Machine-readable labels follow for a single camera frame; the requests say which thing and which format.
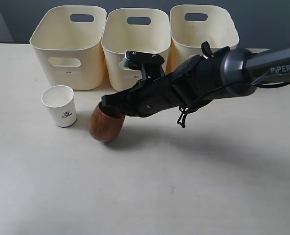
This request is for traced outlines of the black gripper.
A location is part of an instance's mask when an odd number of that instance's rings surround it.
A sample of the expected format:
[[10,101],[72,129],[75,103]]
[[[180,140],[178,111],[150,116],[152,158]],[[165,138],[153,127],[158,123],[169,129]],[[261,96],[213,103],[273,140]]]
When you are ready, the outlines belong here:
[[140,81],[130,89],[101,97],[102,107],[119,110],[130,117],[146,118],[160,111],[184,105],[172,87],[173,74]]

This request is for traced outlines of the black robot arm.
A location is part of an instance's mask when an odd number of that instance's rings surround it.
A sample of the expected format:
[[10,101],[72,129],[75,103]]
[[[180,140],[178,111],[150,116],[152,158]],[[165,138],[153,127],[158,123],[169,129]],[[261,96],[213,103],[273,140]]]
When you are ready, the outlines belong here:
[[112,107],[132,117],[148,117],[179,107],[189,114],[215,99],[249,96],[260,88],[290,84],[290,44],[260,53],[245,48],[211,51],[202,44],[194,55],[173,72],[163,72],[157,54],[127,51],[123,65],[140,71],[141,79],[129,89],[104,95],[103,107]]

